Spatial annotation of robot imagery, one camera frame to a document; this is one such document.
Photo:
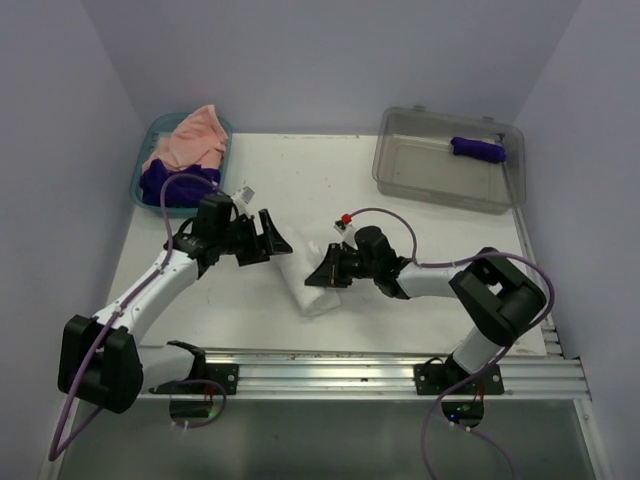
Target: gray wall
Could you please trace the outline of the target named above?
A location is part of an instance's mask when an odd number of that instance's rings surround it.
[[[142,135],[79,2],[0,6],[0,478],[37,474],[62,328],[104,304]]]
[[[532,242],[621,479],[640,474],[639,20],[637,0],[585,0],[517,120]]]
[[[83,0],[149,123],[375,132],[390,106],[513,121],[579,0]]]

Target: metal bracket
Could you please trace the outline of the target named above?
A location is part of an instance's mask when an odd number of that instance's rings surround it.
[[[452,383],[443,381],[447,378],[443,363],[420,363],[413,366],[413,380],[416,393],[422,395],[440,395]],[[484,387],[484,395],[503,395],[504,384],[498,365],[493,366],[478,380],[465,385],[453,395],[475,395]]]
[[[207,363],[207,379],[222,385],[228,396],[236,394],[240,366],[237,363]],[[204,385],[176,385],[166,383],[153,392],[156,395],[202,395],[206,391]]]

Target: robotic arm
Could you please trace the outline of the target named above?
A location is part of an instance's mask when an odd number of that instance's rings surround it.
[[[513,345],[546,304],[542,290],[506,258],[483,258],[466,268],[421,268],[396,255],[378,227],[350,232],[351,225],[336,225],[345,241],[329,245],[306,285],[346,288],[354,278],[368,278],[391,298],[457,298],[471,316],[474,328],[442,368],[427,369],[427,381],[435,392],[478,372],[504,347]],[[484,248],[480,253],[495,251]]]
[[[268,211],[261,210],[258,215],[261,234],[256,231],[253,217],[244,209],[240,212],[231,197],[206,196],[197,216],[187,220],[173,236],[173,251],[166,265],[162,265],[166,253],[161,252],[145,275],[113,303],[91,318],[76,315],[67,322],[58,373],[60,391],[69,393],[90,345],[114,313],[119,317],[101,348],[93,353],[76,397],[122,413],[141,391],[176,380],[207,378],[204,352],[197,347],[174,341],[158,350],[143,350],[142,354],[137,347],[164,309],[215,265],[221,255],[235,255],[243,267],[292,252]],[[192,223],[191,232],[185,233],[188,223]],[[159,275],[148,282],[156,270]],[[137,290],[135,298],[125,309],[121,308],[124,299]]]

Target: blue basket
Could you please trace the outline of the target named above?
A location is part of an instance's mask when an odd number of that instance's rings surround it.
[[[133,203],[139,207],[146,208],[147,210],[151,210],[156,213],[162,213],[160,207],[147,205],[142,201],[142,189],[139,186],[140,175],[142,174],[142,164],[148,160],[149,155],[151,155],[151,152],[156,148],[158,139],[160,137],[168,137],[171,135],[171,132],[173,132],[180,122],[187,118],[188,115],[188,113],[168,113],[157,118],[149,127],[149,130],[144,137],[144,141],[142,142],[142,147],[138,154],[138,161],[136,162],[136,168],[133,171],[133,177],[131,178],[131,185],[129,187],[131,200],[133,200]],[[220,120],[220,125],[222,125],[222,128],[224,128],[224,131],[227,132],[229,137],[229,140],[227,141],[227,150],[224,154],[224,162],[222,162],[222,167],[220,168],[220,188],[224,189],[224,177],[226,176],[227,167],[229,166],[229,160],[231,158],[231,135],[233,133],[233,129],[229,122],[224,118],[218,117],[218,120]],[[198,209],[170,207],[167,208],[167,212],[171,217],[194,217],[198,212]]]

